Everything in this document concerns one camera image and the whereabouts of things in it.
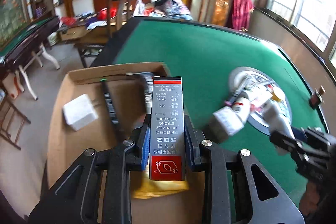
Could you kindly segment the white medicine bottle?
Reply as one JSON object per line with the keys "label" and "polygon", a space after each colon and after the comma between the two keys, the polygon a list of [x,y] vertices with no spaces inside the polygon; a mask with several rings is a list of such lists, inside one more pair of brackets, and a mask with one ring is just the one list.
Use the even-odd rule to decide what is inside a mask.
{"label": "white medicine bottle", "polygon": [[294,133],[291,129],[290,120],[284,116],[276,101],[266,101],[262,115],[264,121],[268,124],[270,136],[272,136],[275,132],[279,132],[289,139],[295,139]]}

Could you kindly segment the yellow round tin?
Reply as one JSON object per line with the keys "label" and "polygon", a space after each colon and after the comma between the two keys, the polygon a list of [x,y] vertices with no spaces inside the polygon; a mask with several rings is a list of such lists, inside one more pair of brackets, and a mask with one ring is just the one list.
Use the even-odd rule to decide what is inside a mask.
{"label": "yellow round tin", "polygon": [[286,98],[285,93],[280,87],[274,86],[272,90],[272,97],[271,99],[276,101],[276,102],[281,102],[284,101]]}

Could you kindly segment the yellow cheese cracker packet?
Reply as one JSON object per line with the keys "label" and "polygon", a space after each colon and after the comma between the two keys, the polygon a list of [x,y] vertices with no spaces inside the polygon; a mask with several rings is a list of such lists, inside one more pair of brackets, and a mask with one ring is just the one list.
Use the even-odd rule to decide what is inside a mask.
{"label": "yellow cheese cracker packet", "polygon": [[130,173],[130,192],[132,198],[148,200],[189,190],[187,181],[153,181],[148,171]]}

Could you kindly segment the white power adapter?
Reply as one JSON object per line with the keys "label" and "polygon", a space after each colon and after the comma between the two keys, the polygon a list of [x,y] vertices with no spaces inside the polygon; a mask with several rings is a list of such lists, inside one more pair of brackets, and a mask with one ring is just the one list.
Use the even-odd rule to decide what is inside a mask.
{"label": "white power adapter", "polygon": [[88,94],[82,94],[63,106],[66,124],[74,131],[98,119],[98,114]]}

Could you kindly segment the black marker green cap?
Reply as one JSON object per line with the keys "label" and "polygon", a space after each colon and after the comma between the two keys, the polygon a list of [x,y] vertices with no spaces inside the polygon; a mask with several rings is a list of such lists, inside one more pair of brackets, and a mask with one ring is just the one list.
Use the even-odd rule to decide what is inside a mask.
{"label": "black marker green cap", "polygon": [[109,91],[107,80],[106,79],[101,79],[100,83],[101,83],[101,88],[102,88],[102,92],[103,92],[103,96],[104,96],[104,100],[105,100],[105,105],[106,105],[106,109],[108,111],[108,116],[109,116],[110,123],[112,125],[113,132],[115,134],[115,137],[116,137],[117,141],[119,143],[121,143],[125,139],[125,132],[120,125],[120,121],[118,119],[116,109],[115,109],[114,104],[113,104],[112,96],[111,96],[111,93]]}

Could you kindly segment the grey red 502 glue box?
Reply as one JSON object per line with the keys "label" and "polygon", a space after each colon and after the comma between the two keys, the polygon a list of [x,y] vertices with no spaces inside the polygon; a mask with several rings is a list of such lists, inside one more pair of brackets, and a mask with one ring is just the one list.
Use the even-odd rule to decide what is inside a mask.
{"label": "grey red 502 glue box", "polygon": [[150,179],[185,180],[185,123],[181,77],[153,79]]}

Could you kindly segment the white bottle red label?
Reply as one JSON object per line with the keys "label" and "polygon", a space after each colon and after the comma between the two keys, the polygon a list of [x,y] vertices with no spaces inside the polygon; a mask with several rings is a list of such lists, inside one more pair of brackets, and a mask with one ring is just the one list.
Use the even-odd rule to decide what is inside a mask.
{"label": "white bottle red label", "polygon": [[249,93],[247,91],[242,91],[242,93],[234,101],[231,108],[241,122],[245,124],[251,112]]}

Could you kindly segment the black and white snack bag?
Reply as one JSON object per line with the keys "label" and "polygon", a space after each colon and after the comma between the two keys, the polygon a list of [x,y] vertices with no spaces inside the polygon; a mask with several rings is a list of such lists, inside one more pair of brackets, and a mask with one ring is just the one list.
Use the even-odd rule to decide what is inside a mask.
{"label": "black and white snack bag", "polygon": [[132,125],[132,129],[141,128],[147,114],[151,114],[152,98],[153,98],[153,79],[154,73],[152,72],[128,72],[126,77],[139,80],[143,88],[143,101],[146,109],[146,114],[141,115]]}

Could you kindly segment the round mahjong table centre panel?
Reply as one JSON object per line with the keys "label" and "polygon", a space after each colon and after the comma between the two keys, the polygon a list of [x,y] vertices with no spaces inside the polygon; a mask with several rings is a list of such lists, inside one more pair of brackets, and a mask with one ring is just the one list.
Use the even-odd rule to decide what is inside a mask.
{"label": "round mahjong table centre panel", "polygon": [[[259,132],[269,135],[268,124],[263,118],[263,108],[266,101],[272,100],[273,87],[280,87],[280,85],[260,70],[251,67],[237,67],[231,71],[228,77],[228,87],[230,92],[233,92],[237,88],[245,75],[251,76],[249,85],[243,89],[243,91],[249,93],[251,101],[251,112],[247,122]],[[284,101],[277,103],[284,116],[292,122],[292,111],[288,98],[286,97]]]}

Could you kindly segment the shallow cardboard box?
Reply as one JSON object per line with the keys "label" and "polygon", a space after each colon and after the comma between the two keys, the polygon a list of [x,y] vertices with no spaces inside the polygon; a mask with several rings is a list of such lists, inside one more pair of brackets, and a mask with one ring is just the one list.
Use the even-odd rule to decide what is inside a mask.
{"label": "shallow cardboard box", "polygon": [[[152,72],[168,76],[164,63],[132,63],[70,71],[61,84],[49,131],[47,177],[53,185],[66,169],[88,148],[103,151],[113,148],[117,139],[109,120],[101,88],[106,79],[125,139],[130,137],[132,125],[146,114],[143,88],[139,80],[126,77],[131,72]],[[98,119],[74,131],[66,124],[63,106],[82,94],[88,94]],[[131,197],[133,223],[200,223],[202,218],[204,175],[187,172],[189,190],[164,197],[142,200]]]}

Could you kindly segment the black marker pink cap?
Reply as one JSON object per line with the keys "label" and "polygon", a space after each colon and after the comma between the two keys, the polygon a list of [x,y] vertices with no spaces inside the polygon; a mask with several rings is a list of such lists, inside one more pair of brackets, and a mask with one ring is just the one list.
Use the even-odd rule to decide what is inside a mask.
{"label": "black marker pink cap", "polygon": [[237,86],[237,88],[232,92],[231,96],[224,101],[224,106],[232,106],[232,104],[236,101],[236,98],[242,93],[243,89],[249,85],[251,81],[250,75],[245,75],[240,84]]}

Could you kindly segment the dark red cloth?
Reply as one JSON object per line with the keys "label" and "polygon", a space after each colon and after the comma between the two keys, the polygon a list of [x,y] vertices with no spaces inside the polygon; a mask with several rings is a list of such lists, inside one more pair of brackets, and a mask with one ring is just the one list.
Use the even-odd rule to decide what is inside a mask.
{"label": "dark red cloth", "polygon": [[247,31],[254,5],[252,0],[232,0],[226,27],[236,31]]}

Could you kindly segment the wooden chair with red cloth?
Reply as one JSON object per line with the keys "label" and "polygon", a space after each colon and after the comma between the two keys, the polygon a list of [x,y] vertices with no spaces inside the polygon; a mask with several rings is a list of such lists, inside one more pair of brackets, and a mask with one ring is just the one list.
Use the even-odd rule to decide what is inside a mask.
{"label": "wooden chair with red cloth", "polygon": [[201,0],[198,21],[224,27],[233,0]]}

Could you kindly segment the pile of clothes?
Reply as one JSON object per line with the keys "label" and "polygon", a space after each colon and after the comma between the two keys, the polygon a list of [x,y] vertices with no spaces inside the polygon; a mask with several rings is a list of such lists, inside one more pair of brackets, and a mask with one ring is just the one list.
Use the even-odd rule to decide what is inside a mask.
{"label": "pile of clothes", "polygon": [[193,20],[190,10],[182,0],[155,0],[152,17]]}

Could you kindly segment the wooden chair near table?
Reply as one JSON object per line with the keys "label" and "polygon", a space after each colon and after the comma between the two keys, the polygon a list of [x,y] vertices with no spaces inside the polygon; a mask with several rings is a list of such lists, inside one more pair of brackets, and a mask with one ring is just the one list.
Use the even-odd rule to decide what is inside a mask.
{"label": "wooden chair near table", "polygon": [[113,10],[112,0],[106,0],[106,25],[97,26],[88,30],[86,34],[75,43],[79,53],[81,63],[84,68],[88,67],[87,58],[98,56],[107,42],[113,38],[116,32],[122,27],[123,22],[127,22],[131,17],[131,0],[118,0],[115,15],[111,15]]}

